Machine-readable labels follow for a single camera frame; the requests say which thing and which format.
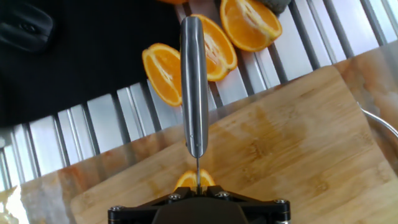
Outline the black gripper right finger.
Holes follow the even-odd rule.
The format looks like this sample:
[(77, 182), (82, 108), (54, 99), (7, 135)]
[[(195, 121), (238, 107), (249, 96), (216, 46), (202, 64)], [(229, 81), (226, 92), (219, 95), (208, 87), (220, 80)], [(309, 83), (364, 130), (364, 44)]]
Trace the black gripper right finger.
[(270, 223), (291, 222), (290, 202), (284, 199), (261, 201), (221, 186), (199, 188), (199, 218), (206, 223)]

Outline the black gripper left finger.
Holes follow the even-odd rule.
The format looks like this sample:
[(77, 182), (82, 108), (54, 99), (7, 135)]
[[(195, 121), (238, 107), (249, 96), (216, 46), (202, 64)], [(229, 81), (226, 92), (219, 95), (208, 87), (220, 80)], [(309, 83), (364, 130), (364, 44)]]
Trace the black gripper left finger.
[(108, 224), (152, 223), (158, 210), (174, 202), (199, 196), (198, 187), (178, 187), (171, 194), (164, 195), (137, 207), (116, 205), (108, 209)]

